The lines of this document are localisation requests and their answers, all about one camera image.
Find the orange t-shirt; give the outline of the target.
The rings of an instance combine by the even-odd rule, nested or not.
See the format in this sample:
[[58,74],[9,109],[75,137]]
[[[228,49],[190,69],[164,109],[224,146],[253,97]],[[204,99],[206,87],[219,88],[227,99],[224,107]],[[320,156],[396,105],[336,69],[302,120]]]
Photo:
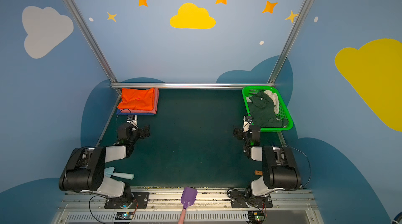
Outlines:
[[123,88],[122,101],[119,103],[118,109],[152,111],[155,108],[155,95],[154,88],[147,90]]

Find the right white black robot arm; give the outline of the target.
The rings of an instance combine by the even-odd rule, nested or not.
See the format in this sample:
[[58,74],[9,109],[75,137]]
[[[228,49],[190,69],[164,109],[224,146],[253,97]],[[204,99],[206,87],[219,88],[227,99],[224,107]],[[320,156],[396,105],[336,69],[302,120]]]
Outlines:
[[250,182],[245,197],[267,197],[278,190],[297,190],[302,188],[301,176],[293,151],[288,146],[262,146],[261,129],[249,127],[233,129],[233,136],[244,141],[243,152],[250,160],[262,164],[259,178]]

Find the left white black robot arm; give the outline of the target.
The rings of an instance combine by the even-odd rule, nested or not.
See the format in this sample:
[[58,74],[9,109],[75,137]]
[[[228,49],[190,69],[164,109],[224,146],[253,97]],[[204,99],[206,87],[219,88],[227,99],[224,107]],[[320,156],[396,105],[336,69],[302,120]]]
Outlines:
[[138,140],[150,136],[150,126],[138,128],[124,123],[118,128],[117,142],[112,146],[85,146],[72,151],[59,179],[61,191],[93,193],[122,202],[132,202],[129,185],[107,175],[105,165],[112,161],[129,158]]

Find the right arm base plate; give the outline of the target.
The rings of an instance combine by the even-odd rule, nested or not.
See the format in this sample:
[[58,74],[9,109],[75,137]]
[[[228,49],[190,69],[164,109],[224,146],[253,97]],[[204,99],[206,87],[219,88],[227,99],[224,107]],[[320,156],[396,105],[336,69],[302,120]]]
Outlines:
[[273,203],[271,196],[256,197],[247,195],[245,192],[231,188],[227,191],[227,196],[230,199],[231,208],[272,208]]

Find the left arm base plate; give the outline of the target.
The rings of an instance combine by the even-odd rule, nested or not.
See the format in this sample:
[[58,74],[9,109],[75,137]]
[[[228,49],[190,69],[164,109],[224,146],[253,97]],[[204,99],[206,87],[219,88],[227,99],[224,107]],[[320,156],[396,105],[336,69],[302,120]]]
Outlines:
[[131,197],[125,195],[118,198],[108,199],[105,209],[145,209],[149,200],[148,192],[132,192]]

